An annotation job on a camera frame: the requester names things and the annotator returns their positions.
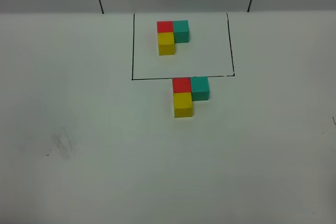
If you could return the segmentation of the yellow template block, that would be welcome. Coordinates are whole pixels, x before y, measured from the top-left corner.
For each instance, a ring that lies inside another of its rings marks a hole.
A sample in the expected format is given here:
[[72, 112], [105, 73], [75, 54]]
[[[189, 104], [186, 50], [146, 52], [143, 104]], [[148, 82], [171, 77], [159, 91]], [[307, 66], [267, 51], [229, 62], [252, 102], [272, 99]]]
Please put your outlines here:
[[175, 41], [173, 32], [158, 33], [157, 43], [160, 56], [175, 54]]

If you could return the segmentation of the green template block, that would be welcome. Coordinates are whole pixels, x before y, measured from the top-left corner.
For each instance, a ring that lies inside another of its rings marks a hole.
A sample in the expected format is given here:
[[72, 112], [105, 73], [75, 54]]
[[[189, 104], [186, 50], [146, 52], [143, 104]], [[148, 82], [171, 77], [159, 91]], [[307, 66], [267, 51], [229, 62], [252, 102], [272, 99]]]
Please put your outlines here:
[[173, 21], [174, 41], [178, 43], [188, 43], [190, 41], [190, 29], [187, 20]]

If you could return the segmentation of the red template block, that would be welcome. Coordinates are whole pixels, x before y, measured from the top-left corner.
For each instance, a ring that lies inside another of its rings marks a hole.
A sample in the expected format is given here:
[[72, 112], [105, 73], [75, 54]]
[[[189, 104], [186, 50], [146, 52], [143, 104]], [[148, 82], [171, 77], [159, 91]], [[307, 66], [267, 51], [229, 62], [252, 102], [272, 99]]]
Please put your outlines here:
[[156, 24], [158, 33], [172, 33], [174, 31], [173, 22], [171, 20], [158, 21]]

